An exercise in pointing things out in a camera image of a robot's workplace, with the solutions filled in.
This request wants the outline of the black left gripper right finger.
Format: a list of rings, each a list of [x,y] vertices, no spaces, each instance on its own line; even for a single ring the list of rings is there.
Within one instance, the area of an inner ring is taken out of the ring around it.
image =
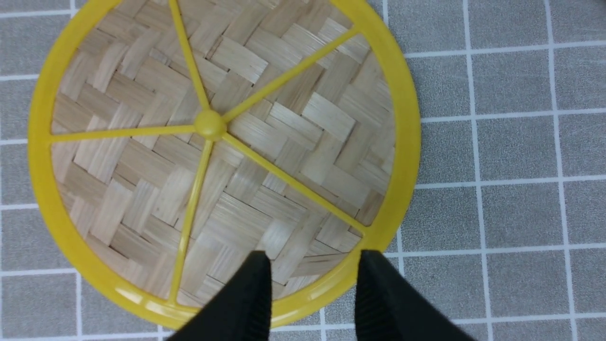
[[[472,341],[376,250],[358,265],[355,330],[358,341]]]

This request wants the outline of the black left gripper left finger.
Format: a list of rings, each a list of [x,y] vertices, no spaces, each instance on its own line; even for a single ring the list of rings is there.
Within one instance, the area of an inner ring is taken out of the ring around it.
[[[234,276],[169,341],[268,341],[271,325],[271,263],[252,251]]]

